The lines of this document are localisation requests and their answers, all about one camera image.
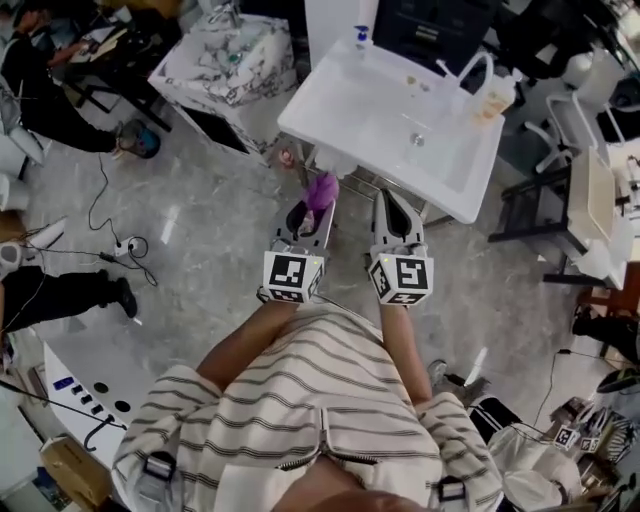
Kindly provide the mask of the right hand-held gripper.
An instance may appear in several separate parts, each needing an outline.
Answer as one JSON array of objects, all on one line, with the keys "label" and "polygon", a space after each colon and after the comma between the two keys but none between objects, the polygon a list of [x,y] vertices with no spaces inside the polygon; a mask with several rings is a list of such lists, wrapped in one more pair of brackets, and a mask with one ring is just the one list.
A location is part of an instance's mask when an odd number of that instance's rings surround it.
[{"label": "right hand-held gripper", "polygon": [[373,202],[373,245],[368,275],[381,305],[414,306],[433,292],[434,260],[423,224],[396,192],[382,189]]}]

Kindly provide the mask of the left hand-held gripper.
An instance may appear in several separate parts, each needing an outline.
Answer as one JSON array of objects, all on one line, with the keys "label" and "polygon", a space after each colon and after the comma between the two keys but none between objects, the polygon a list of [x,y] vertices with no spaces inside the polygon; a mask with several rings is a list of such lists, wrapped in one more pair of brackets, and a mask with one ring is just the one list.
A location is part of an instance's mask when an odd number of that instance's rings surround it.
[{"label": "left hand-held gripper", "polygon": [[314,215],[312,237],[300,235],[306,217],[303,200],[286,204],[276,214],[271,224],[271,244],[263,260],[262,287],[271,300],[297,304],[312,301],[326,274],[335,207],[333,200]]}]

